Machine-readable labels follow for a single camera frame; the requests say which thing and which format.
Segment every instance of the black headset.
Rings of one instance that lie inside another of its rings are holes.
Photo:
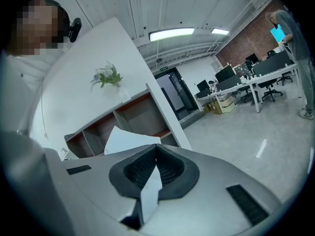
[[[63,10],[64,17],[69,18],[68,13],[65,11],[64,8],[61,7],[61,5],[58,2],[54,0],[45,0],[45,2],[48,5],[55,5],[55,6],[60,7]],[[73,23],[69,21],[69,27],[64,26],[63,28],[63,36],[69,37],[70,42],[73,43],[77,39],[81,27],[82,27],[82,23],[81,23],[80,18],[74,19]]]

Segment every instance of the exit sign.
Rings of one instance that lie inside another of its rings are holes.
[[[160,70],[161,72],[163,72],[163,71],[165,71],[165,70],[167,70],[167,69],[168,69],[168,67],[165,66],[165,67],[160,68],[159,70]]]

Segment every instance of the white flowers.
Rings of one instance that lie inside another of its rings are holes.
[[[117,70],[114,65],[106,60],[105,68],[95,69],[95,74],[93,76],[93,80],[91,81],[91,90],[93,86],[97,83],[101,83],[101,88],[104,87],[105,84],[112,84],[116,87],[120,87],[120,81],[123,79],[120,76],[120,73],[117,73]]]
[[[104,75],[105,78],[109,78],[113,74],[113,70],[111,68],[105,68],[102,71],[102,74]]]

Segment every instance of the gray floor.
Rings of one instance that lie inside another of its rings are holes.
[[[315,120],[299,117],[302,101],[295,83],[275,84],[274,89],[283,96],[275,96],[275,102],[267,97],[259,114],[239,95],[231,113],[207,114],[184,132],[193,150],[232,163],[284,202],[307,176]],[[266,147],[256,158],[264,139]]]
[[[178,120],[182,120],[185,117],[189,116],[191,113],[194,112],[194,110],[187,110],[186,108],[181,108],[180,110],[177,110],[177,116],[178,116]]]

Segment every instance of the doorway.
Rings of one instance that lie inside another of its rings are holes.
[[[198,109],[176,68],[157,74],[155,78],[178,120],[182,120]]]

